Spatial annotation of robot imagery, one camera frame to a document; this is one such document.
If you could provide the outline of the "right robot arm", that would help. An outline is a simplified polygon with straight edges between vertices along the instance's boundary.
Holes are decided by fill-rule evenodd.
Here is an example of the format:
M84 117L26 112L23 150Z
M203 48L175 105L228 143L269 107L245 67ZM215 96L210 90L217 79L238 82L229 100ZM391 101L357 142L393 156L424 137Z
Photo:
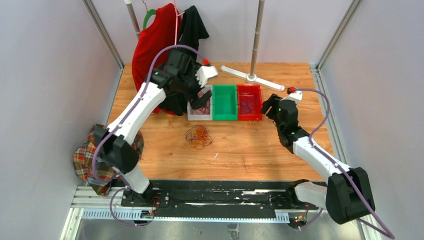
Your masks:
M313 204L326 210L338 224L371 214L376 207L367 172L330 155L299 126L297 104L301 95L299 91L287 97L273 93L261 108L261 113L274 122L281 145L307 162L326 184L295 181L285 195L286 203L294 209L304 203Z

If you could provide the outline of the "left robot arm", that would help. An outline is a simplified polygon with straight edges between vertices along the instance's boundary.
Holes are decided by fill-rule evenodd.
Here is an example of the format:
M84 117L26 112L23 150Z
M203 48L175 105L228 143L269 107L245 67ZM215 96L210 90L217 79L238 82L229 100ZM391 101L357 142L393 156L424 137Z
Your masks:
M95 152L92 171L97 181L103 183L97 174L97 162L101 160L122 177L128 190L134 192L134 200L140 206L149 206L153 193L149 190L150 180L138 165L140 155L132 147L135 137L149 115L166 97L175 92L188 98L192 108L204 107L211 93L198 96L208 81L218 76L218 70L206 57L202 63L193 60L186 49L200 56L187 45L171 45L160 50L153 58L141 89L124 111L105 128L95 126Z

